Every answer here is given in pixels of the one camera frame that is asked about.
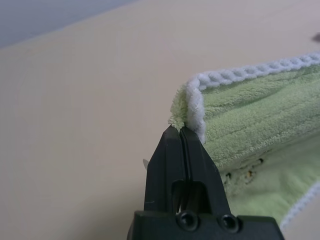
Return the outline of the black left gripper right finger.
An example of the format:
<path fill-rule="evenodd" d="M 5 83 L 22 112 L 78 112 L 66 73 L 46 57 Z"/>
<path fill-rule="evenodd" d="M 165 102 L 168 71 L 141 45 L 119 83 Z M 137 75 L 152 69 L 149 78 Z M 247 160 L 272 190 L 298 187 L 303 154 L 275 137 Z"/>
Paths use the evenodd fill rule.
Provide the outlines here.
<path fill-rule="evenodd" d="M 197 134 L 187 127 L 181 129 L 186 182 L 189 190 L 183 206 L 196 214 L 228 215 L 230 207 L 223 182 L 213 160 Z"/>

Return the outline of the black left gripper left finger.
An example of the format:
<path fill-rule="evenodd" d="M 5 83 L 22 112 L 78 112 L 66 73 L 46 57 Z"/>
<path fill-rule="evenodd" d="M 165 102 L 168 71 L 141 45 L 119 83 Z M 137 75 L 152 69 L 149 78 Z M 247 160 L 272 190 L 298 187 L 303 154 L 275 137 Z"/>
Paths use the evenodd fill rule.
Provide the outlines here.
<path fill-rule="evenodd" d="M 186 187 L 183 146 L 176 128 L 169 126 L 147 165 L 144 210 L 175 214 Z"/>

